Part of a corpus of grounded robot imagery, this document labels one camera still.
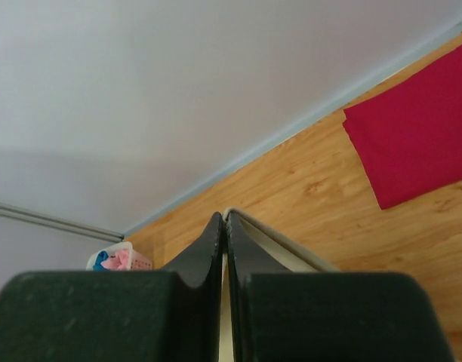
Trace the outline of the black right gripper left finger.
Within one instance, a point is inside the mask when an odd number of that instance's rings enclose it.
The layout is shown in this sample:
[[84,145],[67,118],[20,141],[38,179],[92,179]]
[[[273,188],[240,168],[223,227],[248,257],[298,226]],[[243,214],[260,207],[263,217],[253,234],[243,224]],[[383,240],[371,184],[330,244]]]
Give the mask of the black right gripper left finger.
[[223,219],[153,271],[33,271],[0,292],[0,361],[216,361]]

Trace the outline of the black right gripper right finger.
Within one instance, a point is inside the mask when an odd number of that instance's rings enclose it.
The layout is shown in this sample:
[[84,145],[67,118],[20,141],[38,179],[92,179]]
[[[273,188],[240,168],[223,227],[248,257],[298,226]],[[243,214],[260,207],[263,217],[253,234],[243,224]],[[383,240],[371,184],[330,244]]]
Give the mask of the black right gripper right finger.
[[226,222],[237,361],[452,361],[430,298],[410,275],[292,272]]

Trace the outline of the beige t shirt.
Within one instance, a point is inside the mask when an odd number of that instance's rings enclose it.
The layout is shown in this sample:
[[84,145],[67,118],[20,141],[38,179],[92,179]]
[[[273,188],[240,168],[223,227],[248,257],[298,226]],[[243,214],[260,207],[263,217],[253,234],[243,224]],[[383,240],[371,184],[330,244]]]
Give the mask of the beige t shirt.
[[[229,222],[231,214],[237,215],[247,235],[292,272],[337,272],[339,268],[322,259],[303,245],[261,222],[236,207],[223,212],[223,221]],[[228,257],[223,255],[222,284],[220,299],[219,361],[233,361],[232,314],[229,284]]]

